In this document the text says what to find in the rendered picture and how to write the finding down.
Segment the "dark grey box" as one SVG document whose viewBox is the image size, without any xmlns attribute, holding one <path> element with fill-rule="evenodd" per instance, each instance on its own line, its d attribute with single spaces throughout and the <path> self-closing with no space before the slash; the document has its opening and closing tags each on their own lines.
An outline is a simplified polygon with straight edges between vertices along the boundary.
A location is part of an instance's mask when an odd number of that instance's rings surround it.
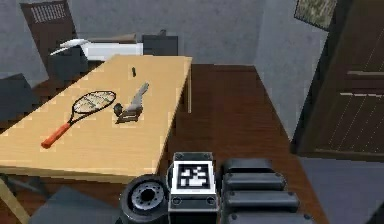
<svg viewBox="0 0 384 224">
<path fill-rule="evenodd" d="M 88 60 L 80 46 L 57 49 L 48 59 L 53 74 L 61 81 L 74 80 L 88 70 Z"/>
</svg>

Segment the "dark brown wooden door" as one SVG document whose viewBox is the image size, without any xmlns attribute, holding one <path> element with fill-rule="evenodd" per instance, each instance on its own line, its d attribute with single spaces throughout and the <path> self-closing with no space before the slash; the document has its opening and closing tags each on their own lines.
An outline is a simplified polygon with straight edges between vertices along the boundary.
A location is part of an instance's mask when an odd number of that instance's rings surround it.
<svg viewBox="0 0 384 224">
<path fill-rule="evenodd" d="M 338 0 L 290 150 L 384 163 L 384 0 Z"/>
</svg>

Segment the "light wooden table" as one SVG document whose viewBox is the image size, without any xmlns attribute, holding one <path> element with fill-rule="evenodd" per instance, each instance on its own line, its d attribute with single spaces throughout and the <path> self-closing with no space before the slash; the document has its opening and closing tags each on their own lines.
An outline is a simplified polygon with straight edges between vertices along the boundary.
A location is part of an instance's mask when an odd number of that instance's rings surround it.
<svg viewBox="0 0 384 224">
<path fill-rule="evenodd" d="M 186 56 L 113 56 L 0 134 L 0 173 L 122 184 L 156 173 L 179 100 L 191 94 L 191 62 Z M 137 122 L 117 124 L 109 106 L 41 147 L 67 122 L 77 98 L 112 90 L 128 105 L 145 82 Z"/>
</svg>

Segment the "dark grey nightstand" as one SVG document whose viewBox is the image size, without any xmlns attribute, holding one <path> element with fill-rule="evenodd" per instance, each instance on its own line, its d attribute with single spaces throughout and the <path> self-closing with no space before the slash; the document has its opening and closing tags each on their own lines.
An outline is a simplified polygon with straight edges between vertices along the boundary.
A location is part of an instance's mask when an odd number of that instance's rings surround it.
<svg viewBox="0 0 384 224">
<path fill-rule="evenodd" d="M 142 43 L 144 55 L 177 56 L 179 54 L 178 37 L 168 36 L 165 30 L 161 30 L 156 35 L 143 35 Z"/>
</svg>

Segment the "framed green picture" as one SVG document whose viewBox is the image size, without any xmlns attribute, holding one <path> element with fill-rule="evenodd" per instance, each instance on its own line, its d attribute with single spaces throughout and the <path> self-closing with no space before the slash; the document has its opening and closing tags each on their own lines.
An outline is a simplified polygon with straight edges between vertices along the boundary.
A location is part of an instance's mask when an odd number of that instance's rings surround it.
<svg viewBox="0 0 384 224">
<path fill-rule="evenodd" d="M 328 31 L 336 4 L 337 0 L 297 0 L 294 17 Z"/>
</svg>

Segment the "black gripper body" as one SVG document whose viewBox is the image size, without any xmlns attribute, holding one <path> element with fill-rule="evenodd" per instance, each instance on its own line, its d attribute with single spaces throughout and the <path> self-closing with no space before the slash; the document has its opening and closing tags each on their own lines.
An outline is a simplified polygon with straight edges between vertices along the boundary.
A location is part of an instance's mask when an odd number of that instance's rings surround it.
<svg viewBox="0 0 384 224">
<path fill-rule="evenodd" d="M 119 224 L 168 224 L 168 189 L 160 176 L 129 182 L 119 197 Z"/>
</svg>

